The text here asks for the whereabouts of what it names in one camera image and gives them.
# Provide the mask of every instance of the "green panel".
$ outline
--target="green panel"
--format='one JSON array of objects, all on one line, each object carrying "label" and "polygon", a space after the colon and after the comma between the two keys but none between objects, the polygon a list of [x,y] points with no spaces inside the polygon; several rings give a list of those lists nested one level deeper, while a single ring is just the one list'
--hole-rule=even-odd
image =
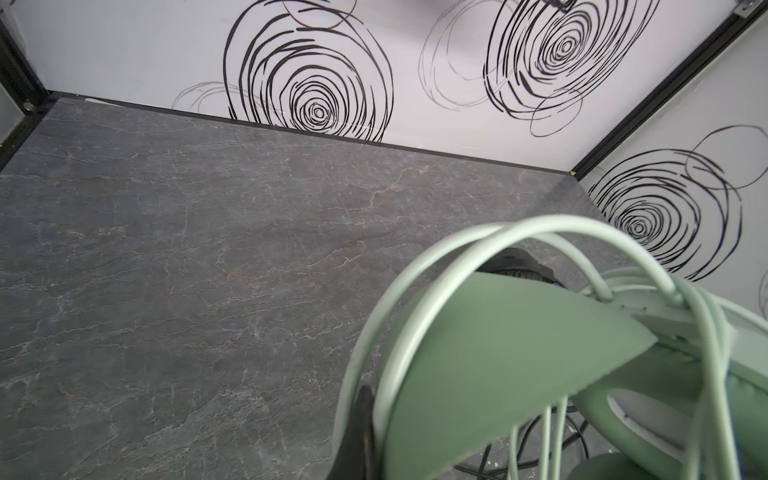
[{"label": "green panel", "polygon": [[[663,480],[677,480],[681,463],[632,432],[613,412],[608,394],[615,389],[642,393],[689,417],[702,387],[701,362],[686,353],[656,345],[574,397],[584,417],[622,452]],[[734,374],[726,380],[731,421],[739,450],[768,475],[768,392]]]},{"label": "green panel", "polygon": [[[401,312],[386,355],[420,296]],[[392,412],[388,480],[423,480],[641,354],[656,337],[598,301],[473,273],[422,341]]]},{"label": "green panel", "polygon": [[622,453],[608,453],[582,462],[568,476],[568,480],[655,480],[629,457]]}]

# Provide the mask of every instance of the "metal bracket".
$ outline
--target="metal bracket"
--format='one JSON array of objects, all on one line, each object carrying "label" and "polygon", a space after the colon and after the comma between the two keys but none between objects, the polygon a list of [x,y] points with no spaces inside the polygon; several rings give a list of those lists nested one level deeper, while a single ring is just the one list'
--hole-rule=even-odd
[{"label": "metal bracket", "polygon": [[759,7],[763,3],[763,0],[742,0],[736,10],[733,11],[736,15],[742,18],[749,17],[755,8]]}]

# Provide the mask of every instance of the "black object on wall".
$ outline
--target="black object on wall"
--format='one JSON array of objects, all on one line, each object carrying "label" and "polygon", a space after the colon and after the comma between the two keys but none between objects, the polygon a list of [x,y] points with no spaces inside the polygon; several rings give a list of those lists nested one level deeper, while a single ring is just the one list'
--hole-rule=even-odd
[{"label": "black object on wall", "polygon": [[24,113],[24,118],[0,144],[0,170],[52,105],[45,90],[8,29],[0,22],[0,83]]},{"label": "black object on wall", "polygon": [[664,106],[681,88],[693,80],[712,60],[749,28],[765,11],[768,2],[744,0],[734,13],[720,24],[696,50],[677,66],[643,101],[600,141],[574,167],[571,175],[584,178],[646,120]]}]

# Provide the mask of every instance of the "black wire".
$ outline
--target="black wire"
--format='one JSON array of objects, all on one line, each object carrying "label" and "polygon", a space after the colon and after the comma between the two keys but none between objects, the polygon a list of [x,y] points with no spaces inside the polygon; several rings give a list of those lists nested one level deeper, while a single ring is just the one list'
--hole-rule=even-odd
[{"label": "black wire", "polygon": [[483,480],[483,471],[485,470],[485,463],[488,461],[488,455],[491,453],[491,443],[488,444],[487,447],[485,447],[485,450],[482,453],[482,459],[480,460],[480,468],[478,468],[478,474],[477,479]]},{"label": "black wire", "polygon": [[[589,422],[587,420],[584,420],[581,423],[581,425],[577,427],[576,422],[574,422],[574,420],[569,415],[566,415],[565,419],[568,422],[570,422],[574,426],[574,428],[576,428],[576,433],[574,433],[573,435],[570,435],[567,439],[565,439],[561,444],[561,448],[566,449],[572,443],[576,442],[577,440],[581,440],[581,446],[584,449],[584,457],[589,458],[589,448],[587,447],[587,440],[584,437],[584,431],[586,431],[587,427],[589,426]],[[529,460],[527,462],[520,462],[520,458],[522,457],[523,451],[525,450],[525,443],[528,441],[528,437],[531,435],[531,432],[533,432],[533,428],[540,421],[541,421],[541,416],[537,416],[525,429],[523,438],[520,441],[520,447],[518,448],[518,454],[517,454],[518,470],[526,470],[528,468],[534,468],[538,466],[538,458],[535,460]],[[453,468],[455,470],[458,470],[459,472],[475,475],[475,477],[478,480],[503,480],[503,478],[500,478],[497,475],[500,475],[500,474],[506,475],[507,471],[509,470],[508,466],[492,468],[487,472],[485,471],[485,463],[488,460],[486,453],[490,452],[490,448],[491,448],[490,445],[485,447],[485,451],[483,452],[483,460],[482,460],[482,463],[480,464],[480,468],[474,469],[474,468],[465,467],[464,465],[460,465],[460,464],[453,465]]]}]

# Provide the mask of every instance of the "floor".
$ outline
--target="floor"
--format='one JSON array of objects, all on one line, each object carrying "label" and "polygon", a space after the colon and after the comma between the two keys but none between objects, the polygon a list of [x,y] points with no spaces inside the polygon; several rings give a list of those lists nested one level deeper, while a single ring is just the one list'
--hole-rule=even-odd
[{"label": "floor", "polygon": [[599,218],[560,174],[67,98],[0,196],[3,478],[323,478],[356,334],[410,260]]}]

